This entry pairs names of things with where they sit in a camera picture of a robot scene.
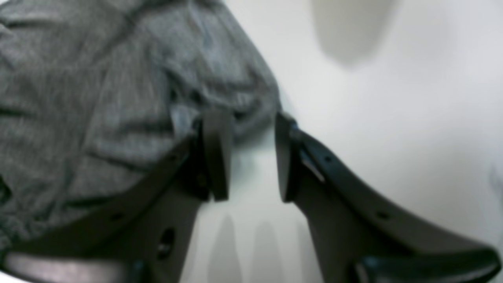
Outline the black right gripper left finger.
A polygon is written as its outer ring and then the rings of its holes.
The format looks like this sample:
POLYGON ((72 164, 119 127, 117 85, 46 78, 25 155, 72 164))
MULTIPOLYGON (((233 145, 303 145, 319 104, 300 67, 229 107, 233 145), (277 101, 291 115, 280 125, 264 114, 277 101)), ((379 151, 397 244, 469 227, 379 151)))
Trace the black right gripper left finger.
POLYGON ((71 224, 8 249, 29 283, 178 283, 200 205, 229 198, 233 117, 210 110, 133 188, 71 224))

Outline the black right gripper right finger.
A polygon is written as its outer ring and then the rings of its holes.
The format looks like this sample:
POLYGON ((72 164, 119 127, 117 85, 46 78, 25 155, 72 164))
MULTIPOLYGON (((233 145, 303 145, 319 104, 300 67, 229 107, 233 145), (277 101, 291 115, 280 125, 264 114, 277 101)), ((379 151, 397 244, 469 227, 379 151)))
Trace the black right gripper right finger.
POLYGON ((286 112, 275 152, 281 198, 307 219, 326 283, 488 283, 502 270, 494 247, 393 203, 286 112))

